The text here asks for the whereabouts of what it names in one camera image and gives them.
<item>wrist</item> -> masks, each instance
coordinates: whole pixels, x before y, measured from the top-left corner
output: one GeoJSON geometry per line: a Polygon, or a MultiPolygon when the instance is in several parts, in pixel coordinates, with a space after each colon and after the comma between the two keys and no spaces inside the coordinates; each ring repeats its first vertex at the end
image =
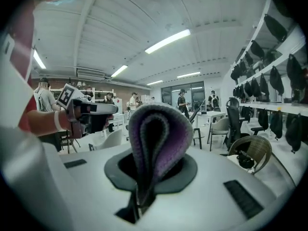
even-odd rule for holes
{"type": "Polygon", "coordinates": [[[66,115],[66,111],[65,110],[61,110],[59,111],[59,122],[60,122],[60,126],[65,129],[65,130],[71,130],[71,123],[69,122],[67,115],[66,115]]]}

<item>black vent slot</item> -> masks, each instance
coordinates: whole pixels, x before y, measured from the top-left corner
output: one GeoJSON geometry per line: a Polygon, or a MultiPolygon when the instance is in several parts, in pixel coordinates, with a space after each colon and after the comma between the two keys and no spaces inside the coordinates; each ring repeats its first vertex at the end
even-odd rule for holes
{"type": "Polygon", "coordinates": [[[225,182],[224,185],[247,219],[254,217],[263,210],[263,207],[237,180],[225,182]]]}

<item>person's arm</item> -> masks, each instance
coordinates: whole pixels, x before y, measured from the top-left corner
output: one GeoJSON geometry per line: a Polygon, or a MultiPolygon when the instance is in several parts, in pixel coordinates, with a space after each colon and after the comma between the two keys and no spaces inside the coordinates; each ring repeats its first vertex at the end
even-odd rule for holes
{"type": "Polygon", "coordinates": [[[53,111],[61,110],[60,107],[57,105],[57,101],[54,99],[54,96],[51,91],[48,91],[48,100],[53,111]]]}
{"type": "MultiPolygon", "coordinates": [[[[31,110],[27,113],[31,132],[36,136],[42,136],[58,132],[54,123],[54,111],[41,112],[37,110],[31,110]]],[[[66,111],[59,111],[60,126],[64,130],[71,130],[71,123],[68,121],[66,111]]]]}

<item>man in white shirt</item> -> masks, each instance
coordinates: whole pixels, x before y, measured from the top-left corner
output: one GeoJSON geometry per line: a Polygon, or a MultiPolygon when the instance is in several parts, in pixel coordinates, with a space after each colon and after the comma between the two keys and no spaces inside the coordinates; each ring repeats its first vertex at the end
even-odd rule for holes
{"type": "Polygon", "coordinates": [[[133,114],[134,112],[135,112],[135,110],[136,110],[136,108],[137,108],[137,106],[136,106],[136,97],[137,97],[137,95],[138,95],[138,93],[136,93],[136,92],[133,92],[132,94],[131,94],[131,98],[130,98],[130,100],[129,100],[129,107],[130,107],[130,112],[131,112],[131,114],[133,114]]]}

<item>cap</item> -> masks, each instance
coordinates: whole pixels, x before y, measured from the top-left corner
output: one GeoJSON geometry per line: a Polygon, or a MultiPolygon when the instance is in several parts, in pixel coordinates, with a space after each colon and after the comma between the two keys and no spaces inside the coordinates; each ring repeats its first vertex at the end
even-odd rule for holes
{"type": "Polygon", "coordinates": [[[46,82],[46,83],[49,84],[49,81],[48,81],[48,79],[46,77],[41,78],[39,81],[40,82],[46,82]]]}

